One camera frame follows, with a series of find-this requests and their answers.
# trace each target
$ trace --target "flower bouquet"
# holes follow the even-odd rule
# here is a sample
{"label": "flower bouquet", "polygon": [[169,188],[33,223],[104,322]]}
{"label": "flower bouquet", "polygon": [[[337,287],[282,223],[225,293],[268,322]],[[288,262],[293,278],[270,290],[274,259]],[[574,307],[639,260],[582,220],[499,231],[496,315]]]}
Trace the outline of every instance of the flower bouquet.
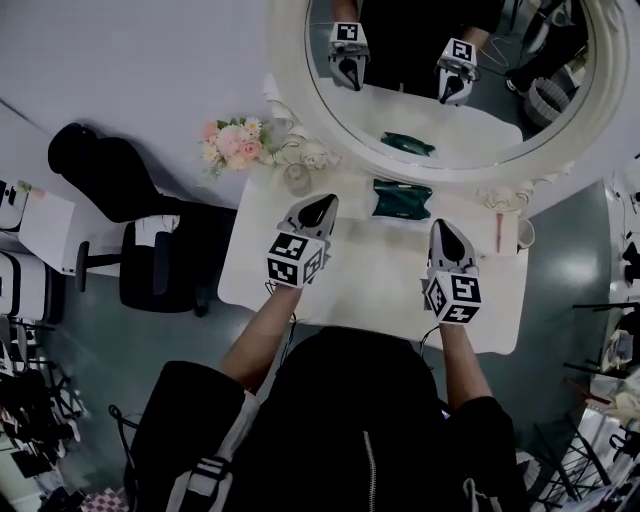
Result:
{"label": "flower bouquet", "polygon": [[253,117],[208,122],[200,145],[206,173],[214,179],[225,169],[243,171],[254,162],[269,163],[276,153],[268,124]]}

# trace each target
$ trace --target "cup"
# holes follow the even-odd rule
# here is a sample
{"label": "cup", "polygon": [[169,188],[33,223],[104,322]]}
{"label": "cup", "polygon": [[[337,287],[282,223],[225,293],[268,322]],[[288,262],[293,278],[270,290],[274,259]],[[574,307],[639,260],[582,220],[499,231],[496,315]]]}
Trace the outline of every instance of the cup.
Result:
{"label": "cup", "polygon": [[304,197],[311,192],[311,173],[302,164],[291,164],[284,170],[284,182],[289,192],[296,197]]}
{"label": "cup", "polygon": [[518,219],[518,250],[528,249],[536,241],[536,230],[528,219]]}

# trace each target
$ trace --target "white paper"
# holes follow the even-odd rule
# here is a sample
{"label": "white paper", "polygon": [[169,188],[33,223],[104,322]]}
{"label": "white paper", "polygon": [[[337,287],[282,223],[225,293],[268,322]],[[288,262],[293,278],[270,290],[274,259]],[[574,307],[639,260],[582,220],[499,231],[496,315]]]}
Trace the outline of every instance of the white paper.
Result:
{"label": "white paper", "polygon": [[136,221],[136,245],[156,246],[158,233],[173,233],[180,224],[179,215],[154,215]]}
{"label": "white paper", "polygon": [[50,192],[32,191],[27,199],[18,240],[42,261],[61,270],[75,207],[71,201]]}

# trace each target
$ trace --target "pink flower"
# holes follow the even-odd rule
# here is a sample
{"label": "pink flower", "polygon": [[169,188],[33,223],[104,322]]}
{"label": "pink flower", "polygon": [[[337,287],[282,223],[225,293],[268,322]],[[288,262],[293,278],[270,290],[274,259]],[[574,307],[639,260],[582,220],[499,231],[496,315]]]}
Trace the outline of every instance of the pink flower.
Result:
{"label": "pink flower", "polygon": [[240,128],[237,126],[225,126],[216,139],[216,146],[222,155],[229,159],[240,150]]}
{"label": "pink flower", "polygon": [[218,130],[218,123],[216,121],[209,121],[204,125],[204,128],[202,129],[202,140],[206,140],[208,142],[215,141],[219,131],[220,130]]}
{"label": "pink flower", "polygon": [[247,167],[249,167],[250,160],[247,160],[242,155],[232,156],[229,160],[227,160],[227,167],[234,171],[244,171]]}
{"label": "pink flower", "polygon": [[262,146],[259,142],[247,142],[240,148],[240,154],[247,160],[255,160],[262,153]]}

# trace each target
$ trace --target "white flower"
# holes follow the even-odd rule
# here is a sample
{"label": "white flower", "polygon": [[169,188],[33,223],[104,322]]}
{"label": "white flower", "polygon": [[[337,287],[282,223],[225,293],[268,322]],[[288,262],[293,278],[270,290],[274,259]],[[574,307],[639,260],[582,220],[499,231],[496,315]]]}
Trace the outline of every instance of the white flower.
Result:
{"label": "white flower", "polygon": [[207,162],[214,163],[220,157],[218,149],[207,143],[202,144],[202,158]]}
{"label": "white flower", "polygon": [[238,137],[242,142],[249,142],[256,138],[246,127],[239,129]]}
{"label": "white flower", "polygon": [[262,128],[262,121],[260,121],[260,119],[257,119],[255,117],[249,117],[245,121],[244,127],[251,134],[252,137],[257,138],[257,137],[260,136],[260,129]]}
{"label": "white flower", "polygon": [[227,162],[227,167],[233,171],[244,171],[250,164],[251,162],[242,155],[234,155]]}

